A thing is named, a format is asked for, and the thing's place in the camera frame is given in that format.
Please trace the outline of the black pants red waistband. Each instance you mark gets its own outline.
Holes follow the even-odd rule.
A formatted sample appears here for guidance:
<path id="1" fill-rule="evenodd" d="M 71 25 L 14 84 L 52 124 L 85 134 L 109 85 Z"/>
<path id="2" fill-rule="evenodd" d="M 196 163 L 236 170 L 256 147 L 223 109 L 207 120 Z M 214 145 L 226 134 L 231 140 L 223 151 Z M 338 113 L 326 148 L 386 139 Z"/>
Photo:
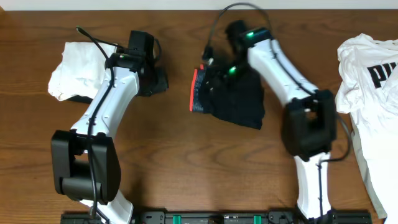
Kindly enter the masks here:
<path id="1" fill-rule="evenodd" d="M 198 67 L 193 71 L 189 110 L 261 129 L 265 109 L 260 76 L 248 68 L 229 72 L 224 68 Z"/>

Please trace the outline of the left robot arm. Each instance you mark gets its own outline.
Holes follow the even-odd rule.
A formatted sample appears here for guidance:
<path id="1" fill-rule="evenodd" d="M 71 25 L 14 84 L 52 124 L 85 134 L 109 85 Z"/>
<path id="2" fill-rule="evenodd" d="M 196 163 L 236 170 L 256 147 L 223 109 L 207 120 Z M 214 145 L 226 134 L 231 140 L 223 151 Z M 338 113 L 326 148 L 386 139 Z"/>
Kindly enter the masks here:
<path id="1" fill-rule="evenodd" d="M 51 138 L 55 191 L 86 205 L 86 215 L 65 215 L 61 223 L 131 223 L 134 206 L 120 191 L 121 166 L 114 137 L 130 102 L 168 87 L 156 63 L 159 41 L 133 30 L 127 47 L 104 56 L 101 86 L 83 116 Z"/>

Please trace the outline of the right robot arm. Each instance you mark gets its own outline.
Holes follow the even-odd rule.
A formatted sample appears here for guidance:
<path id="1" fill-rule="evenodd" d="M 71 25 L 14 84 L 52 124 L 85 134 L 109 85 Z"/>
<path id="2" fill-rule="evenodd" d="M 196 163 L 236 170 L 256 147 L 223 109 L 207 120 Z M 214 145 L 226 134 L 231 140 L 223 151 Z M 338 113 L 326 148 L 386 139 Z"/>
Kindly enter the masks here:
<path id="1" fill-rule="evenodd" d="M 327 168 L 336 138 L 331 91 L 308 81 L 269 29 L 249 29 L 238 20 L 228 25 L 226 36 L 234 59 L 230 64 L 217 62 L 212 46 L 206 46 L 203 58 L 208 65 L 192 105 L 219 119 L 260 129 L 265 115 L 262 84 L 267 83 L 283 108 L 281 139 L 296 165 L 298 210 L 308 222 L 325 222 L 331 212 Z"/>

